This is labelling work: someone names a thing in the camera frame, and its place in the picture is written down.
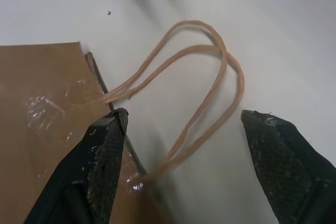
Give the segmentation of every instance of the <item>cardboard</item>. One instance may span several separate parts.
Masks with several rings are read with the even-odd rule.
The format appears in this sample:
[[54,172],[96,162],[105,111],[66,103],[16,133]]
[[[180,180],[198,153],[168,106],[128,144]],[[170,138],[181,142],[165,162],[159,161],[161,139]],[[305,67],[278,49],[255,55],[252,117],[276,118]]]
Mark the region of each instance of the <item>cardboard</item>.
[[58,163],[109,112],[79,43],[0,47],[0,221],[23,223]]

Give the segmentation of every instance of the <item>textured grip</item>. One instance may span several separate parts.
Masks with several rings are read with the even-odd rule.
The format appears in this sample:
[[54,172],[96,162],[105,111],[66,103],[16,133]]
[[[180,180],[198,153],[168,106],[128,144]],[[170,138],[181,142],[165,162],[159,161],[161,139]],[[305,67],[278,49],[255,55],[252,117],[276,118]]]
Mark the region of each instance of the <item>textured grip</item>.
[[108,224],[118,185],[121,168],[126,110],[113,112],[112,125],[104,143],[96,150],[96,161],[88,176],[87,198],[95,215],[96,223]]
[[321,220],[336,202],[336,169],[292,123],[256,111],[243,111],[241,120],[254,169],[279,223],[326,223]]

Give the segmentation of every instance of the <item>white table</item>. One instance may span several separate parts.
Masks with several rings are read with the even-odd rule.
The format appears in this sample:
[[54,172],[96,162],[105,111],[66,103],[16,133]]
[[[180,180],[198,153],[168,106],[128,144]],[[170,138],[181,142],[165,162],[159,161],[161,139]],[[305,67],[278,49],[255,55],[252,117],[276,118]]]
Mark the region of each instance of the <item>white table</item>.
[[[171,211],[181,223],[277,223],[253,169],[240,111],[272,112],[293,122],[336,165],[336,0],[0,0],[0,44],[80,40],[112,89],[183,19],[217,29],[241,63],[246,89],[232,118],[172,173],[182,208],[164,192]],[[208,39],[201,34],[178,34],[141,80],[179,49],[202,42]],[[116,104],[129,110],[128,134],[147,170],[172,146],[218,70],[215,57],[186,57]],[[229,69],[189,142],[222,114],[234,93]]]

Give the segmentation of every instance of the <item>white background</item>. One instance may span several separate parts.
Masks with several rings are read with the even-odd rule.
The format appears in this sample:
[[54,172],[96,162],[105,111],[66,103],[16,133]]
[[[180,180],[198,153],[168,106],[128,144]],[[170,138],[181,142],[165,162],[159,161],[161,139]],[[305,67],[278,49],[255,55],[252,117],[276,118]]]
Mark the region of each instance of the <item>white background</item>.
[[[240,111],[272,112],[293,122],[336,164],[336,0],[0,0],[0,44],[81,41],[112,89],[183,19],[202,20],[221,34],[241,63],[246,88],[232,118],[172,172],[181,206],[166,196],[171,211],[181,223],[277,223],[253,169]],[[195,32],[180,33],[141,80],[178,50],[205,42]],[[172,146],[218,70],[215,57],[185,57],[117,104],[130,113],[129,137],[148,171]],[[189,143],[230,105],[235,81],[228,69]]]

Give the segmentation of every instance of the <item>white surface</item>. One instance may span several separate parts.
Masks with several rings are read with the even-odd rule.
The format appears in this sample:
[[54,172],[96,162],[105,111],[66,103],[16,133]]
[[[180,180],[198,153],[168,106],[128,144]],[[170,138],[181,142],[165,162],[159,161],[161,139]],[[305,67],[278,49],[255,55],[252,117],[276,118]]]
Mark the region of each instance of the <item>white surface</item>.
[[[112,89],[182,19],[202,20],[222,35],[242,65],[246,89],[227,124],[172,173],[184,213],[172,211],[181,223],[277,223],[253,170],[240,110],[293,122],[336,165],[335,0],[0,0],[0,44],[80,40]],[[179,34],[141,80],[177,50],[206,41],[190,31]],[[172,146],[218,70],[214,57],[186,57],[119,104],[130,112],[129,136],[148,170]],[[229,69],[190,141],[221,115],[234,93]]]

